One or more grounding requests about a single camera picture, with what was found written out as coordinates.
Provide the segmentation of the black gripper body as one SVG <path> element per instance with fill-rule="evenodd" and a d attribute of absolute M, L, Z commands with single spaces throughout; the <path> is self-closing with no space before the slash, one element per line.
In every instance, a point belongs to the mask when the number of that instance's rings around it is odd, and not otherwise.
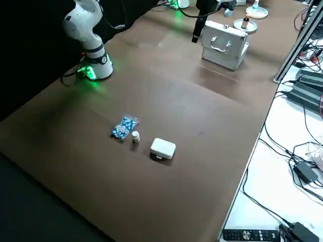
<path fill-rule="evenodd" d="M 197 0 L 196 7 L 199 10 L 199 17 L 207 17 L 219 10 L 219 2 L 214 0 Z"/>

